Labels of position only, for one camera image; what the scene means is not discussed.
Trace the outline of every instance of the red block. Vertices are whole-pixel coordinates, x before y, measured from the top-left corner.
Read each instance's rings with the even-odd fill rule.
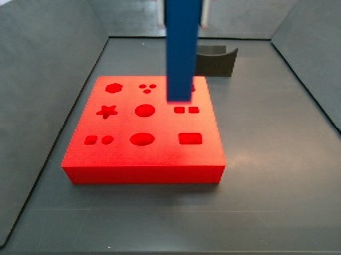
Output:
[[[165,76],[99,77],[62,167],[74,184],[219,183],[226,167],[205,77],[167,103]]]

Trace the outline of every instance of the small hole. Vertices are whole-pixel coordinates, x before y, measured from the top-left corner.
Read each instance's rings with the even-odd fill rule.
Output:
[[[96,141],[98,141],[98,137],[94,135],[90,135],[84,139],[84,145],[94,145],[96,144]]]
[[[112,83],[106,86],[106,92],[115,93],[119,92],[123,88],[123,85]]]
[[[183,113],[185,113],[185,107],[174,107],[174,111],[175,111],[178,114],[183,114]]]
[[[147,117],[155,112],[155,107],[150,104],[142,104],[135,107],[135,114],[140,117]]]
[[[114,138],[112,138],[111,136],[104,136],[104,137],[102,138],[102,144],[103,144],[103,145],[111,144],[112,141],[114,141]]]
[[[199,108],[198,107],[189,107],[189,112],[193,114],[199,113]]]
[[[155,138],[149,133],[136,133],[132,135],[130,142],[135,146],[146,146],[150,145],[155,141]]]
[[[115,105],[107,107],[102,106],[102,109],[96,112],[96,115],[102,115],[103,119],[106,119],[110,115],[116,115],[118,112],[115,110]]]
[[[178,135],[181,145],[201,145],[202,134],[201,133],[181,133]]]

